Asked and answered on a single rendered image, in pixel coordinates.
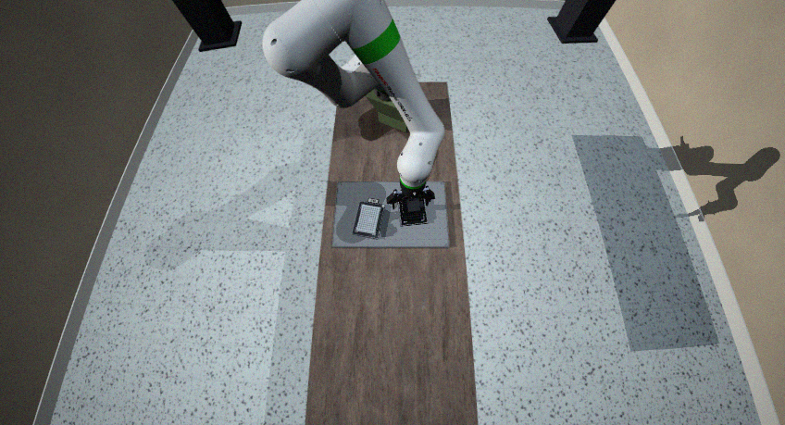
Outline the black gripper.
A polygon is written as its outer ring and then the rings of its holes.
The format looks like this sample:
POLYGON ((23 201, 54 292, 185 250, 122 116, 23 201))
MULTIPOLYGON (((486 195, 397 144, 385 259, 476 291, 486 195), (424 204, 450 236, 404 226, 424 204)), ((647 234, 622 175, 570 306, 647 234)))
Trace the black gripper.
POLYGON ((398 201, 400 201, 402 199, 406 199, 408 197, 409 198, 415 198, 415 197, 424 198, 425 202, 426 202, 426 206, 429 204, 429 202, 431 202, 431 199, 435 199, 434 192, 429 188, 429 186, 426 186, 421 193, 416 194, 416 195, 406 194, 403 190, 397 191, 396 189, 394 189, 393 192, 386 198, 386 201, 387 201, 387 204, 392 205, 392 209, 394 209, 394 204, 396 202, 398 202, 398 201), (429 190, 430 190, 430 192, 429 192, 429 190), (427 201, 428 201, 428 203, 427 203, 427 201))

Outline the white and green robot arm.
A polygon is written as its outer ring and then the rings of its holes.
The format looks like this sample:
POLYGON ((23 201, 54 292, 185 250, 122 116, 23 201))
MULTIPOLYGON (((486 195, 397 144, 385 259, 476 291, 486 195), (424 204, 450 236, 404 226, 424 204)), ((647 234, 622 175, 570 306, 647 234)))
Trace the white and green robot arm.
POLYGON ((311 85, 336 107, 352 106, 372 90, 392 101, 410 131, 397 160, 400 187, 411 195, 424 190, 444 126, 384 0, 301 0, 268 25, 263 51, 280 75, 311 85), (329 54, 344 41, 355 56, 340 69, 329 54))

